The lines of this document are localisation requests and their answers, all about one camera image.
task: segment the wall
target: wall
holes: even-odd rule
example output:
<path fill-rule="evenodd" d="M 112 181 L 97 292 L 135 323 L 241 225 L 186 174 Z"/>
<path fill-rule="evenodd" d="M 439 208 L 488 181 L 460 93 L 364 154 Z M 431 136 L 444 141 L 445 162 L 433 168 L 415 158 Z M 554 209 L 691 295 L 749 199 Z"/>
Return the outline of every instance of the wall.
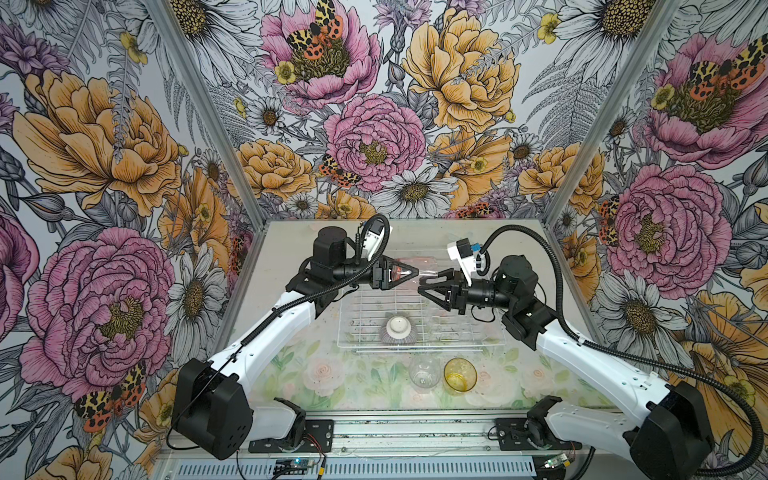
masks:
<path fill-rule="evenodd" d="M 273 219 L 540 217 L 653 4 L 170 3 Z"/>
<path fill-rule="evenodd" d="M 141 480 L 253 229 L 140 2 L 0 13 L 0 476 Z"/>
<path fill-rule="evenodd" d="M 605 132 L 598 205 L 584 211 L 571 202 L 552 224 L 604 342 L 714 377 L 763 423 L 766 15 L 765 2 L 685 2 Z M 684 26 L 690 31 L 674 31 Z M 741 60 L 756 66 L 740 70 L 748 45 Z M 720 80 L 708 82 L 711 72 Z M 703 394 L 718 443 L 707 465 L 735 461 L 750 442 L 743 413 L 688 381 Z M 767 475 L 761 462 L 733 478 Z"/>

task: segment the floral wallpaper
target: floral wallpaper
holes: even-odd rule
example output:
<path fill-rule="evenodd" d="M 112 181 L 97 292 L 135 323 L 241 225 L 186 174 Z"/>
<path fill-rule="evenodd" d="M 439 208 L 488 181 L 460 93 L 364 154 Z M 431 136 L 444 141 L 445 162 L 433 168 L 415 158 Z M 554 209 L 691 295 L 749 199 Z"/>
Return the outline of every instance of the floral wallpaper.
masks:
<path fill-rule="evenodd" d="M 3 478 L 149 478 L 253 241 L 138 7 L 0 0 Z"/>
<path fill-rule="evenodd" d="M 265 217 L 500 219 L 543 216 L 654 0 L 169 3 Z"/>
<path fill-rule="evenodd" d="M 766 14 L 765 2 L 684 2 L 605 132 L 604 168 L 581 180 L 596 179 L 596 202 L 572 197 L 551 224 L 605 343 L 712 376 L 764 422 Z M 744 454 L 734 403 L 659 373 L 702 393 L 718 443 L 708 466 Z M 729 478 L 768 478 L 767 465 Z"/>

